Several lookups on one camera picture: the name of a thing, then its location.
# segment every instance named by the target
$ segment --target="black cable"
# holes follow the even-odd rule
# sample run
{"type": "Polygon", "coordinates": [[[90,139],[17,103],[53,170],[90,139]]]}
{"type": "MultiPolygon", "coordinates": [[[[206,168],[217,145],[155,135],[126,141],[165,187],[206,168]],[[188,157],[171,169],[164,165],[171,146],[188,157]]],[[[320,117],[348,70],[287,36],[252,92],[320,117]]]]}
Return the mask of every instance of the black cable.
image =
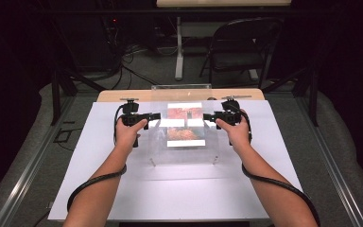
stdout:
{"type": "Polygon", "coordinates": [[[295,193],[296,195],[298,195],[308,205],[308,208],[311,210],[312,216],[314,217],[318,226],[320,226],[320,217],[318,215],[317,209],[315,208],[312,201],[302,191],[300,191],[299,189],[297,189],[296,187],[294,187],[293,185],[288,184],[288,183],[280,182],[278,180],[271,179],[271,178],[253,175],[248,172],[248,170],[244,167],[243,164],[241,164],[241,169],[243,170],[244,175],[246,175],[248,178],[254,179],[256,181],[264,182],[264,183],[272,183],[274,185],[280,186],[280,187],[287,189],[287,190],[295,193]]]}
{"type": "Polygon", "coordinates": [[[70,148],[67,148],[65,146],[63,146],[61,143],[57,143],[61,148],[64,148],[64,149],[67,149],[67,150],[70,150],[70,151],[74,151],[73,149],[70,149],[70,148]]]}
{"type": "Polygon", "coordinates": [[[72,206],[73,200],[75,199],[76,195],[82,191],[84,188],[93,185],[94,183],[98,183],[98,182],[102,182],[111,178],[116,178],[116,177],[120,177],[123,174],[126,173],[126,171],[128,170],[127,166],[125,165],[122,170],[120,170],[119,172],[115,172],[115,173],[110,173],[110,174],[105,174],[99,177],[95,177],[92,178],[90,180],[88,180],[87,182],[83,183],[82,185],[80,185],[78,188],[76,188],[75,191],[73,191],[72,195],[70,195],[69,200],[67,201],[67,212],[69,212],[70,207],[72,206]]]}
{"type": "Polygon", "coordinates": [[[84,128],[72,129],[71,131],[82,131],[84,128]]]}
{"type": "Polygon", "coordinates": [[[116,114],[114,115],[114,120],[113,120],[113,142],[116,145],[116,125],[117,125],[117,115],[119,114],[120,109],[122,109],[125,105],[121,105],[119,106],[119,108],[117,108],[116,114]]]}
{"type": "Polygon", "coordinates": [[[49,215],[50,212],[51,209],[49,209],[42,217],[40,217],[40,219],[38,219],[32,226],[37,227],[41,223],[41,221],[43,221],[43,219],[49,215]]]}
{"type": "Polygon", "coordinates": [[[143,79],[143,80],[145,80],[145,81],[147,81],[147,82],[149,82],[149,83],[151,83],[153,85],[161,85],[159,82],[157,82],[157,81],[155,81],[153,79],[150,79],[150,78],[148,78],[148,77],[146,77],[144,75],[141,75],[141,74],[131,70],[130,68],[126,67],[125,65],[122,65],[122,67],[125,68],[126,70],[128,70],[129,72],[131,72],[132,74],[134,74],[135,76],[137,76],[137,77],[139,77],[139,78],[141,78],[141,79],[143,79]]]}
{"type": "Polygon", "coordinates": [[[249,125],[249,140],[251,142],[251,140],[252,140],[252,131],[251,131],[251,124],[250,124],[249,116],[244,112],[241,112],[241,111],[239,111],[239,112],[246,119],[247,124],[249,125]]]}
{"type": "MultiPolygon", "coordinates": [[[[84,76],[85,78],[89,79],[90,81],[100,81],[100,80],[103,80],[103,79],[111,78],[111,77],[113,77],[114,75],[115,75],[114,70],[111,70],[111,71],[109,71],[109,72],[108,72],[106,75],[104,75],[104,76],[99,76],[99,77],[97,77],[97,76],[89,76],[89,75],[86,75],[86,74],[84,74],[84,75],[82,75],[82,76],[84,76]]],[[[75,78],[72,78],[72,80],[73,80],[73,81],[81,82],[81,80],[79,80],[79,79],[75,79],[75,78]]]]}
{"type": "Polygon", "coordinates": [[[130,86],[131,86],[131,81],[132,81],[132,76],[131,76],[131,72],[129,72],[129,74],[130,74],[130,82],[129,82],[129,86],[128,86],[128,88],[126,88],[126,90],[130,89],[130,86]]]}
{"type": "Polygon", "coordinates": [[[129,53],[127,53],[127,54],[125,54],[124,56],[122,56],[122,61],[123,61],[124,63],[127,63],[127,64],[131,64],[131,63],[134,61],[134,52],[132,51],[132,49],[129,51],[129,53]],[[130,56],[130,57],[131,57],[131,60],[126,61],[126,60],[124,59],[124,57],[125,57],[125,56],[130,56]]]}
{"type": "Polygon", "coordinates": [[[117,87],[117,85],[119,85],[120,83],[120,80],[122,79],[123,77],[123,70],[122,70],[122,67],[120,67],[120,76],[119,76],[119,80],[114,84],[114,86],[111,88],[111,90],[113,90],[115,87],[117,87]]]}

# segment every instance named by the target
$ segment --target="stylus handle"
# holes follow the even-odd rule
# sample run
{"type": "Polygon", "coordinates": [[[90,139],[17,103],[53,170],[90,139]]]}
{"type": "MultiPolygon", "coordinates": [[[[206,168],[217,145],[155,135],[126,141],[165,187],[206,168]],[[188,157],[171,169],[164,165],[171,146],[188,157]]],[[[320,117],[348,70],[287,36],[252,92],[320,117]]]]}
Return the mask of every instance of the stylus handle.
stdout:
{"type": "Polygon", "coordinates": [[[132,145],[134,148],[138,148],[138,139],[134,140],[134,144],[132,145]]]}

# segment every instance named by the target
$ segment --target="cable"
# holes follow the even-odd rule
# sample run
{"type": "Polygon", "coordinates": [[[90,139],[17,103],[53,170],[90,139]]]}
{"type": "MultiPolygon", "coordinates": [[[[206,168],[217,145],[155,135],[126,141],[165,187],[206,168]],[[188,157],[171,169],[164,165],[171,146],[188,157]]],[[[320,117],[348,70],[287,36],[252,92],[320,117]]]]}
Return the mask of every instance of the cable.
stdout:
{"type": "Polygon", "coordinates": [[[70,151],[74,151],[73,149],[70,149],[70,148],[66,148],[64,147],[61,143],[57,143],[61,148],[64,148],[64,149],[67,149],[67,150],[70,150],[70,151]]]}
{"type": "Polygon", "coordinates": [[[128,88],[126,88],[126,90],[128,90],[128,89],[130,88],[130,86],[131,86],[131,81],[132,81],[131,72],[129,72],[129,74],[130,74],[130,82],[129,82],[129,86],[128,86],[128,88]]]}
{"type": "Polygon", "coordinates": [[[119,80],[114,84],[114,86],[111,88],[111,90],[113,90],[120,83],[120,80],[122,79],[122,77],[123,77],[123,70],[122,70],[122,67],[120,67],[119,80]]]}
{"type": "Polygon", "coordinates": [[[127,55],[123,55],[123,57],[122,57],[122,61],[124,62],[124,63],[127,63],[127,64],[131,64],[132,62],[133,62],[133,60],[134,60],[134,52],[130,52],[129,54],[127,54],[127,55]],[[126,61],[125,59],[124,59],[124,57],[125,56],[131,56],[131,60],[130,61],[126,61]]]}
{"type": "Polygon", "coordinates": [[[119,111],[124,107],[125,105],[119,106],[117,108],[116,114],[114,115],[114,121],[113,121],[113,142],[116,145],[116,125],[117,125],[117,116],[119,115],[119,111]]]}
{"type": "Polygon", "coordinates": [[[318,226],[320,226],[320,217],[318,215],[318,212],[317,212],[314,204],[302,191],[300,191],[299,189],[297,189],[296,187],[294,187],[293,185],[288,184],[288,183],[280,182],[278,180],[271,179],[271,178],[253,175],[248,172],[248,170],[244,167],[243,164],[241,164],[241,169],[243,170],[244,175],[246,175],[248,178],[254,179],[256,181],[264,182],[264,183],[272,183],[274,185],[280,186],[280,187],[287,189],[287,190],[295,193],[296,195],[298,195],[308,205],[308,208],[311,210],[312,216],[314,217],[318,226]]]}
{"type": "MultiPolygon", "coordinates": [[[[194,38],[186,38],[185,41],[181,44],[181,45],[185,45],[187,44],[187,42],[193,40],[194,38]]],[[[169,47],[158,47],[157,48],[157,53],[163,55],[163,56],[171,56],[173,54],[175,54],[178,51],[179,47],[178,46],[169,46],[169,47]],[[174,49],[172,52],[170,53],[164,53],[162,51],[160,51],[161,49],[174,49]]]]}
{"type": "Polygon", "coordinates": [[[159,82],[157,82],[157,81],[155,81],[153,79],[150,79],[150,78],[148,78],[148,77],[146,77],[144,75],[141,75],[141,74],[139,74],[137,72],[134,72],[130,68],[126,67],[125,65],[122,65],[122,67],[125,68],[126,70],[128,70],[129,72],[131,72],[132,74],[134,74],[135,76],[139,77],[140,79],[143,79],[143,80],[145,80],[145,81],[147,81],[147,82],[149,82],[149,83],[151,83],[153,85],[161,85],[159,82]]]}
{"type": "Polygon", "coordinates": [[[37,227],[41,223],[41,221],[43,221],[43,219],[49,215],[50,212],[51,209],[49,209],[42,217],[40,217],[40,219],[38,219],[32,226],[37,227]]]}
{"type": "Polygon", "coordinates": [[[239,111],[239,112],[246,119],[247,125],[249,125],[249,140],[251,142],[251,140],[252,140],[252,132],[251,132],[251,124],[250,124],[249,116],[246,113],[244,113],[244,112],[241,112],[241,111],[239,111]]]}
{"type": "Polygon", "coordinates": [[[111,178],[116,178],[116,177],[120,177],[123,174],[126,173],[126,171],[128,170],[127,166],[125,165],[122,170],[120,170],[119,172],[115,172],[115,173],[110,173],[110,174],[105,174],[99,177],[95,177],[92,178],[90,180],[88,180],[87,182],[83,183],[82,185],[80,185],[78,188],[76,188],[75,191],[73,191],[72,195],[70,195],[69,200],[67,201],[67,212],[69,212],[70,207],[72,206],[73,200],[75,199],[76,195],[82,191],[84,188],[93,185],[94,183],[98,183],[98,182],[102,182],[111,178]]]}
{"type": "Polygon", "coordinates": [[[148,51],[148,49],[142,48],[139,44],[136,44],[135,46],[132,46],[129,51],[125,51],[125,52],[129,52],[129,53],[125,53],[123,55],[123,57],[128,57],[129,55],[144,52],[144,51],[148,51]]]}

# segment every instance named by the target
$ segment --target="transparent box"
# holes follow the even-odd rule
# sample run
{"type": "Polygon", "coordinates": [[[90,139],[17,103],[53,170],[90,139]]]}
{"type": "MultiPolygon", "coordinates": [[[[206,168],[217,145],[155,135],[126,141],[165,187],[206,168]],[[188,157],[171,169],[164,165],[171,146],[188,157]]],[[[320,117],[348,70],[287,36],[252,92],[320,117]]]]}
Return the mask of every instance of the transparent box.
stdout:
{"type": "Polygon", "coordinates": [[[214,165],[218,161],[215,124],[202,119],[202,114],[214,112],[213,102],[205,101],[211,94],[207,84],[153,88],[157,98],[153,98],[151,110],[161,113],[161,120],[149,122],[148,156],[154,166],[214,165]]]}

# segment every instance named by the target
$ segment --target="table leg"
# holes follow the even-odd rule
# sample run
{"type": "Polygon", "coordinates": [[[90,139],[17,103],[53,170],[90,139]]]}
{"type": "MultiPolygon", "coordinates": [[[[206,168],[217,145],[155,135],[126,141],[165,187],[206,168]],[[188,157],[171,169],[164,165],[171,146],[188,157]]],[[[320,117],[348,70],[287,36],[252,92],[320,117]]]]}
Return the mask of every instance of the table leg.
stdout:
{"type": "Polygon", "coordinates": [[[178,58],[176,61],[176,74],[175,80],[182,80],[182,64],[183,64],[183,55],[182,55],[182,22],[181,18],[178,17],[178,58]]]}

